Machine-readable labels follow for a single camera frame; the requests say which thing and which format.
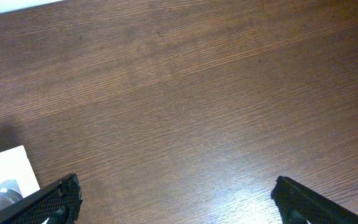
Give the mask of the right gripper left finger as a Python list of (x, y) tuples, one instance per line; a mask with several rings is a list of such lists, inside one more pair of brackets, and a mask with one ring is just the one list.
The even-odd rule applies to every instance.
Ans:
[(82, 204), (80, 182), (68, 174), (26, 198), (0, 210), (0, 224), (74, 224)]

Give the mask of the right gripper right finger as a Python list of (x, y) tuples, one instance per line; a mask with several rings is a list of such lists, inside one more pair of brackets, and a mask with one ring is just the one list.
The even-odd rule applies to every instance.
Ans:
[(278, 177), (270, 196), (283, 224), (358, 223), (357, 214), (289, 177)]

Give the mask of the steel spoon bowl down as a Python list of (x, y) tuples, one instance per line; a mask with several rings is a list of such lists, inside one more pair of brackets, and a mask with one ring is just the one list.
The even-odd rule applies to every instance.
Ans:
[(16, 179), (7, 179), (0, 183), (0, 210), (23, 199)]

